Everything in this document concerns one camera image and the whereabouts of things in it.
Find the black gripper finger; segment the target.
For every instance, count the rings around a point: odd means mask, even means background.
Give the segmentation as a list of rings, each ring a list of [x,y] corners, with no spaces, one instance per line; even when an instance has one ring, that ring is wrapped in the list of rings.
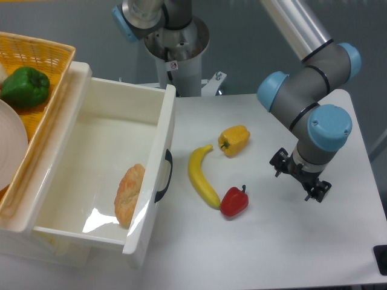
[[[280,174],[288,173],[288,152],[282,147],[280,148],[271,158],[269,164],[274,167],[276,173],[275,177],[278,177]]]
[[[315,179],[312,182],[304,183],[304,190],[307,192],[307,196],[305,197],[305,201],[309,199],[314,199],[317,202],[322,202],[325,195],[329,192],[331,188],[331,184],[327,181],[320,181],[319,179]]]

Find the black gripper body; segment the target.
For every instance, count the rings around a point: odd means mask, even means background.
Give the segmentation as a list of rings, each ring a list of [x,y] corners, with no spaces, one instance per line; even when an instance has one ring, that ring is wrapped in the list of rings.
[[[288,175],[291,175],[294,179],[301,183],[302,187],[304,187],[305,182],[312,182],[315,179],[319,179],[319,172],[311,173],[304,170],[304,166],[299,163],[296,164],[293,156],[288,156],[287,160],[288,166]]]

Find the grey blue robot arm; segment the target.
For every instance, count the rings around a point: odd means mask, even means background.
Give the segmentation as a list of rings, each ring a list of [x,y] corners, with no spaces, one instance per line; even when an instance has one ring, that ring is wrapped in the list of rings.
[[[298,140],[292,153],[280,149],[270,164],[277,174],[298,180],[308,198],[321,202],[331,186],[320,174],[346,143],[352,121],[344,109],[320,101],[359,72],[361,56],[352,45],[335,43],[304,1],[262,5],[303,63],[295,75],[270,74],[257,90],[263,107]],[[201,56],[209,31],[192,14],[190,1],[123,1],[112,16],[128,41],[144,40],[162,88],[173,85],[179,97],[204,95]]]

